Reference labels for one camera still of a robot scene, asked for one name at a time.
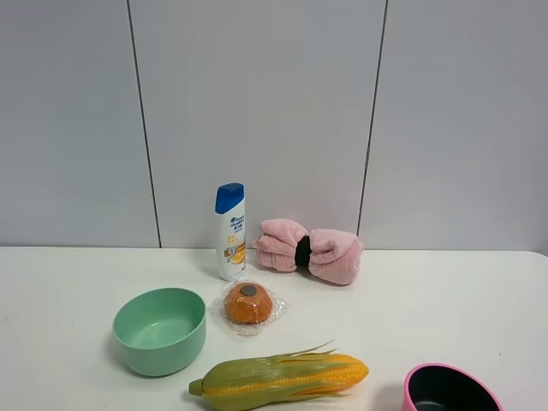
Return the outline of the white shampoo bottle blue cap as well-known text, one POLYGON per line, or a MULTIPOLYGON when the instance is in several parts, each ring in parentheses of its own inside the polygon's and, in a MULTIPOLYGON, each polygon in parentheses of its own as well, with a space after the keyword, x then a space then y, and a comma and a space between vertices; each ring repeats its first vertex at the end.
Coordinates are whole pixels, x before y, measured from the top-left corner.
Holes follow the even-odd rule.
POLYGON ((217 189, 216 257, 219 276, 228 282, 239 279, 246 267, 246 213, 244 186, 232 182, 217 189))

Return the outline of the pink black pot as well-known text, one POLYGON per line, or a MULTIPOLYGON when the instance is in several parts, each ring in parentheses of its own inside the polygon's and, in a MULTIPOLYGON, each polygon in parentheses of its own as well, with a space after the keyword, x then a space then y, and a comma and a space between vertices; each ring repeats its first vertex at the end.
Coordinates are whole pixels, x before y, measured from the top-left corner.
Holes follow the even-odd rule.
POLYGON ((430 363, 413 368, 406 376, 402 410, 503 411, 503 407, 471 374, 454 366, 430 363))

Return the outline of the green plastic bowl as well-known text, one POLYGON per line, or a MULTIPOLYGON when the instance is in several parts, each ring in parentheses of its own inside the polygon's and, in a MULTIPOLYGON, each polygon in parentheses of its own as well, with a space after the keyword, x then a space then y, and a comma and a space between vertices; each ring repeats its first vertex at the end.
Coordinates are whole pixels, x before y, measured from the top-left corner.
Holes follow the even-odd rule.
POLYGON ((205 345, 206 304, 188 289, 148 291, 118 311, 112 336, 132 372, 171 375, 194 362, 205 345))

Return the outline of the wrapped orange toy half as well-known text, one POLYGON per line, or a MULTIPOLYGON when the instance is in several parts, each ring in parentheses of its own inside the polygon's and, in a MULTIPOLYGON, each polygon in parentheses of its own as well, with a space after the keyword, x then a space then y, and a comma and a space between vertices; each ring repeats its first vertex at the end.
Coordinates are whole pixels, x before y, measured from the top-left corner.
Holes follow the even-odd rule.
POLYGON ((256 337, 288 310, 286 300, 256 281, 231 282, 210 305, 211 315, 240 337, 256 337))

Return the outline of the pink folded towel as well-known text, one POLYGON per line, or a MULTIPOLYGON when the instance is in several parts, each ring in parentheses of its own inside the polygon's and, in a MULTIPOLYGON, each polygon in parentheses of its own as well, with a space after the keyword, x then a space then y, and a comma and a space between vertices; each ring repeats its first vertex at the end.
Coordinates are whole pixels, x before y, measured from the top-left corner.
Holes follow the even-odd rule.
POLYGON ((360 271, 363 244, 357 235, 335 229, 308 231, 283 218, 260 224, 260 237, 253 246, 258 262, 279 272, 306 269, 327 283, 350 285, 360 271))

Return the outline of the toy corn cob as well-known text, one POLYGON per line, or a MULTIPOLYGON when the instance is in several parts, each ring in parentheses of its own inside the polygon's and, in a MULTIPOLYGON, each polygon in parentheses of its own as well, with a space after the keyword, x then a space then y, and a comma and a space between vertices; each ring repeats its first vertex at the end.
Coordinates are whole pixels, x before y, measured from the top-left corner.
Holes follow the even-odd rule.
POLYGON ((188 394, 216 410, 252 410, 273 403, 342 397, 369 374, 348 354, 320 347, 271 356, 228 360, 188 385, 188 394))

